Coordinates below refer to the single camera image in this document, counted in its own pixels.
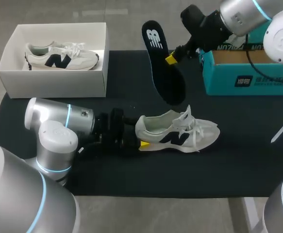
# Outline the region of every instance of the teal shoe box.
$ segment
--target teal shoe box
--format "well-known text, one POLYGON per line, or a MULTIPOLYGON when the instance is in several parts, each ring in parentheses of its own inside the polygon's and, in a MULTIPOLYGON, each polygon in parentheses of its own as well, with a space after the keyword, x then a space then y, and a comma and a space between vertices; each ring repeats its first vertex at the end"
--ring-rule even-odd
POLYGON ((201 53, 206 92, 211 96, 283 95, 283 65, 274 63, 264 50, 250 51, 255 66, 276 78, 270 81, 249 64, 245 51, 211 51, 201 53))

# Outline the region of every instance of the sneaker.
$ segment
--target sneaker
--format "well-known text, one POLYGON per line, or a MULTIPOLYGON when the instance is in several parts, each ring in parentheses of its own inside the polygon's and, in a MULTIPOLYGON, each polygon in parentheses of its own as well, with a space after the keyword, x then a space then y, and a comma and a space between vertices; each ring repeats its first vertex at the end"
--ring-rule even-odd
POLYGON ((93 51, 84 50, 84 43, 52 42, 45 47, 26 44, 25 58, 29 70, 90 70, 99 56, 93 51))
POLYGON ((172 110, 161 116, 141 116, 135 126, 136 136, 148 142, 143 151, 174 148, 184 153, 199 151, 213 144, 220 135, 217 124, 195 119, 188 106, 184 113, 172 110))

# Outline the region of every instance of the gray floor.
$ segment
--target gray floor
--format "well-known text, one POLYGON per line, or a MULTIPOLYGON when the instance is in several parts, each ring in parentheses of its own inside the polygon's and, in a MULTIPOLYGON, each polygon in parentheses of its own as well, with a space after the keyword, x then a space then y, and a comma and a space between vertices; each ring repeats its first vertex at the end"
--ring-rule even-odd
MULTIPOLYGON (((0 0, 0 57, 17 24, 106 22, 112 50, 144 49, 141 26, 163 27, 170 49, 189 39, 181 11, 196 4, 208 14, 220 0, 0 0)), ((0 81, 0 103, 5 94, 0 81)), ((82 233, 232 233, 227 199, 181 200, 77 197, 82 233)), ((261 214, 266 199, 256 199, 261 214)))

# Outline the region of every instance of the black cable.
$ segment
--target black cable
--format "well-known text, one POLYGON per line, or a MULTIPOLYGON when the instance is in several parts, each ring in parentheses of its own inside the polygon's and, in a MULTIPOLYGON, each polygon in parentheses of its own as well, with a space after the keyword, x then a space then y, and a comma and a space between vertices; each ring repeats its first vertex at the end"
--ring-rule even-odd
MULTIPOLYGON (((248 34, 246 34, 246 41, 245 41, 245 46, 247 46, 248 44, 248 34)), ((246 48, 246 55, 247 55, 247 59, 251 65, 251 67, 260 75, 262 75, 263 77, 269 79, 272 82, 278 82, 278 83, 283 83, 283 80, 276 80, 276 78, 272 78, 264 73, 262 73, 260 70, 258 70, 258 68, 253 64, 250 56, 249 56, 249 48, 246 48)))

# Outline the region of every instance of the cardboard box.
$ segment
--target cardboard box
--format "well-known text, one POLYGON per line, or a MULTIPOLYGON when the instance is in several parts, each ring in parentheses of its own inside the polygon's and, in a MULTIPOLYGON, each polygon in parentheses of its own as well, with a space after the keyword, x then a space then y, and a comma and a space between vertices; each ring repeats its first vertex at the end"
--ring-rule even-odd
POLYGON ((109 62, 106 23, 64 23, 18 25, 7 42, 0 78, 11 98, 105 97, 109 62), (25 44, 46 46, 52 41, 85 43, 84 49, 99 55, 89 71, 28 70, 25 44))
MULTIPOLYGON (((283 80, 283 65, 274 63, 264 50, 250 51, 250 58, 264 74, 283 80)), ((200 55, 208 95, 283 95, 283 83, 258 74, 249 64, 245 51, 213 51, 200 55)))

